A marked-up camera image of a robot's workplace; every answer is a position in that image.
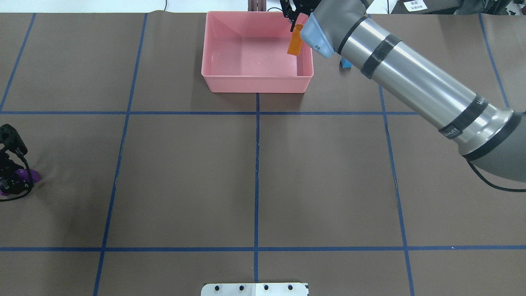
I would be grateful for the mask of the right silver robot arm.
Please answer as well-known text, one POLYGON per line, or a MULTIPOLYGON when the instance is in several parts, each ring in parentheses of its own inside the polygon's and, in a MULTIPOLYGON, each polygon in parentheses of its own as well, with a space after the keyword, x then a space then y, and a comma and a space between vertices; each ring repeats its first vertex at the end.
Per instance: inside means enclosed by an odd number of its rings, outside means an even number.
POLYGON ((301 39, 325 58, 337 53, 457 143, 471 165, 525 182, 525 114, 499 108, 368 17, 369 0, 282 0, 301 39))

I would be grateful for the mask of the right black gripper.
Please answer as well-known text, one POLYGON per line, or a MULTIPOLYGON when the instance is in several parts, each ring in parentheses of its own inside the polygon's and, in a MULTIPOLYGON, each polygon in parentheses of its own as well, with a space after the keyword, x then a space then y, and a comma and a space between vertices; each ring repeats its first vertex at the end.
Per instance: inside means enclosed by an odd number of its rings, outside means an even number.
POLYGON ((317 0, 282 0, 281 10, 283 16, 291 22, 293 26, 299 16, 304 14, 309 16, 318 6, 317 0))

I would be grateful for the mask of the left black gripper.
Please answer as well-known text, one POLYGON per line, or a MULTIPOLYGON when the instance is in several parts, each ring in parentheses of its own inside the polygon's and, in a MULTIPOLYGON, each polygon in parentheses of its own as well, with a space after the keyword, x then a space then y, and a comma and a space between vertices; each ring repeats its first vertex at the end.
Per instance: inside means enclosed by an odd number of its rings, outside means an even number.
MULTIPOLYGON (((28 174, 31 177, 31 169, 27 160, 25 159, 25 155, 28 153, 28 148, 25 146, 25 143, 21 139, 18 131, 13 126, 4 124, 0 128, 0 133, 1 144, 3 145, 1 148, 0 176, 2 173, 14 172, 18 169, 25 169, 28 171, 28 174), (8 151, 15 154, 24 163, 24 165, 21 166, 15 163, 15 161, 9 157, 7 153, 8 151)), ((32 189, 33 185, 31 185, 27 192, 21 193, 20 195, 28 195, 32 189)))

